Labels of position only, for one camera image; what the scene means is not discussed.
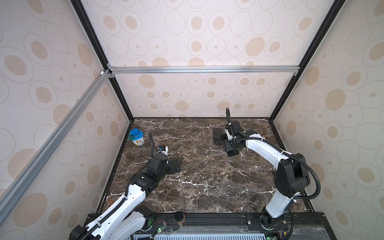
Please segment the black phone case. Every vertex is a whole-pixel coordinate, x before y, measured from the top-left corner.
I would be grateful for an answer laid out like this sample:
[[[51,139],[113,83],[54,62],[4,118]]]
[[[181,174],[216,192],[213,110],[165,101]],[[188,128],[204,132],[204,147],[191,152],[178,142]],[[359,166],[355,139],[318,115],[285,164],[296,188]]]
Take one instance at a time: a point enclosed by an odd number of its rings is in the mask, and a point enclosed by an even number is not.
[[[221,138],[223,134],[224,134],[223,129],[221,128],[213,129],[213,141],[215,145],[221,145],[223,143],[223,140]]]

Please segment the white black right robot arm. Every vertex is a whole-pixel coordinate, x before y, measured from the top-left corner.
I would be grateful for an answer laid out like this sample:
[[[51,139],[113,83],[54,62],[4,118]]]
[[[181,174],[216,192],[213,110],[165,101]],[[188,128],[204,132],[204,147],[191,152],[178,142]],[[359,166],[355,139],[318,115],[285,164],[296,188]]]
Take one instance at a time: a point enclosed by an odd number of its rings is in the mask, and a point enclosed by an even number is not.
[[[244,148],[266,159],[276,170],[276,191],[264,207],[262,219],[276,220],[288,212],[298,199],[315,199],[321,192],[321,182],[301,154],[292,154],[269,142],[253,130],[244,130],[238,121],[227,117],[223,129],[214,129],[214,139],[223,143],[229,157]]]

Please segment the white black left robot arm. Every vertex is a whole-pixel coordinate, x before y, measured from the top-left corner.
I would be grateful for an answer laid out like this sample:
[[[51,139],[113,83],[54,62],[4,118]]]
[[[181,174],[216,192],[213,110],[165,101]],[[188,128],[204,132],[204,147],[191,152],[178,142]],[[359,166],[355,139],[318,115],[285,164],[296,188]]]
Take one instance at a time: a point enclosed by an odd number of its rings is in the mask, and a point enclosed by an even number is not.
[[[99,217],[85,227],[76,226],[70,240],[127,240],[145,226],[149,211],[135,211],[167,175],[181,172],[182,162],[159,152],[128,181],[125,192]]]

